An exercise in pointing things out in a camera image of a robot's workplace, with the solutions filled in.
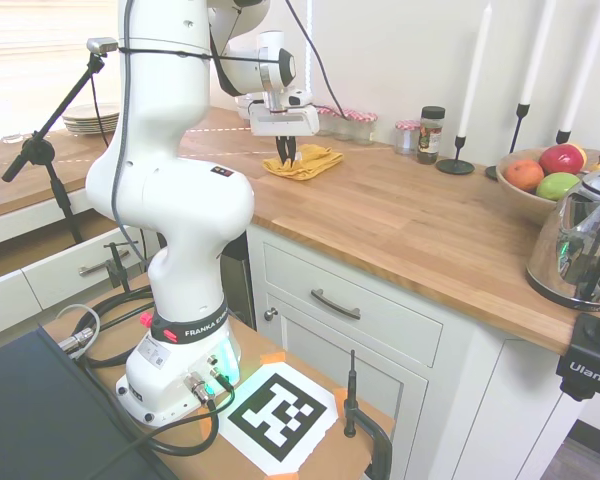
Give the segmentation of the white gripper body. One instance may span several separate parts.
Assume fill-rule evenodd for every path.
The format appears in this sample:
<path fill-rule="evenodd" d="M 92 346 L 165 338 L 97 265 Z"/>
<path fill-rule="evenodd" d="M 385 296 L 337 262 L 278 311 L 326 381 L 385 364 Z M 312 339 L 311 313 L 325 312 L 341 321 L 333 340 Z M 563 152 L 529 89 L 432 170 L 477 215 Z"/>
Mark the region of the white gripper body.
<path fill-rule="evenodd" d="M 254 104 L 248 112 L 254 136 L 305 137 L 320 129 L 318 113 L 312 105 L 271 112 L 264 104 Z"/>

